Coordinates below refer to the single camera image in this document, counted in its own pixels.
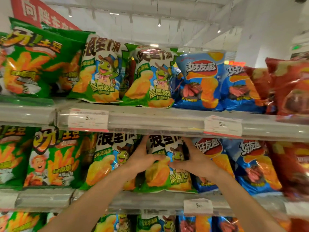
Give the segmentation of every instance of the ceiling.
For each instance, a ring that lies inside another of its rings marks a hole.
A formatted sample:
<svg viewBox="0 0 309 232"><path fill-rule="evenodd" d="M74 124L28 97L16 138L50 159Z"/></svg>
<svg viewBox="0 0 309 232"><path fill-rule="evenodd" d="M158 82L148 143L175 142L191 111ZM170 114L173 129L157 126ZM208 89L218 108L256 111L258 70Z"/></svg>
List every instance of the ceiling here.
<svg viewBox="0 0 309 232"><path fill-rule="evenodd" d="M82 30L119 41L176 46L185 51L236 51L247 6L247 0L42 1ZM68 16L69 6L72 18ZM309 41L309 1L299 23L298 42Z"/></svg>

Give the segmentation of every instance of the price tag holder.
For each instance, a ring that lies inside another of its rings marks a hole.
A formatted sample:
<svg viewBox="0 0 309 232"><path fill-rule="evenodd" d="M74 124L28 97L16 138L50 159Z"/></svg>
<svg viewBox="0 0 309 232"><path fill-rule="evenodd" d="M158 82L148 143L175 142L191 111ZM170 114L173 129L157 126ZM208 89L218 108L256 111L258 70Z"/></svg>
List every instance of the price tag holder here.
<svg viewBox="0 0 309 232"><path fill-rule="evenodd" d="M0 193L0 209L12 210L15 208L18 193Z"/></svg>
<svg viewBox="0 0 309 232"><path fill-rule="evenodd" d="M289 216L309 217L309 202L284 202Z"/></svg>
<svg viewBox="0 0 309 232"><path fill-rule="evenodd" d="M108 132L108 111L91 109L70 109L69 130Z"/></svg>
<svg viewBox="0 0 309 232"><path fill-rule="evenodd" d="M209 199L185 199L183 212L184 214L213 214L214 208Z"/></svg>
<svg viewBox="0 0 309 232"><path fill-rule="evenodd" d="M204 121L204 133L216 136L241 138L243 127L241 119L209 116Z"/></svg>

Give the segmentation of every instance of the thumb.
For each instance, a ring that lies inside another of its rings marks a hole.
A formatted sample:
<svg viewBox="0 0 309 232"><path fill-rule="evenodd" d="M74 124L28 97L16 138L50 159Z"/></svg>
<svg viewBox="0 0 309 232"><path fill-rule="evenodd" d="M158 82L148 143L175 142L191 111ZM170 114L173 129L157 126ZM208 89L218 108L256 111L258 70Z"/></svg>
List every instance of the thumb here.
<svg viewBox="0 0 309 232"><path fill-rule="evenodd" d="M183 169L183 170L187 170L189 169L189 161L181 161L181 162L171 162L169 163L169 166L172 169Z"/></svg>
<svg viewBox="0 0 309 232"><path fill-rule="evenodd" d="M166 155L159 155L159 154L150 154L149 156L152 157L153 161L164 160L166 158Z"/></svg>

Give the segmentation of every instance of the left hand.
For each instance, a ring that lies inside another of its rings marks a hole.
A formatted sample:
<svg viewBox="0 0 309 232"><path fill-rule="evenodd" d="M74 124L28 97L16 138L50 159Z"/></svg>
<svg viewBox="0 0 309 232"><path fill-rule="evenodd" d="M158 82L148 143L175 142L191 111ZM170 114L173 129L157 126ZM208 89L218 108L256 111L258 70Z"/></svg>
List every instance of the left hand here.
<svg viewBox="0 0 309 232"><path fill-rule="evenodd" d="M143 137L135 152L124 164L124 166L127 167L129 171L129 180L134 179L138 173L145 171L156 160L164 160L166 157L166 155L147 154L146 143L148 138L149 135Z"/></svg>

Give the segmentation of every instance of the right hand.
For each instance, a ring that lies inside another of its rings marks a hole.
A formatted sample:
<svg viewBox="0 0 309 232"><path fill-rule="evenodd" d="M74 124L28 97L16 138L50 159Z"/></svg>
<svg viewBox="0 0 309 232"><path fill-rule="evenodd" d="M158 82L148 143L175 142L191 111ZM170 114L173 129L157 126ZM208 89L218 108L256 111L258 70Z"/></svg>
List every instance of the right hand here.
<svg viewBox="0 0 309 232"><path fill-rule="evenodd" d="M189 149L190 159L182 162L171 162L169 166L173 169L186 170L198 177L205 177L209 181L215 182L222 169L197 149L190 138L182 137L182 140Z"/></svg>

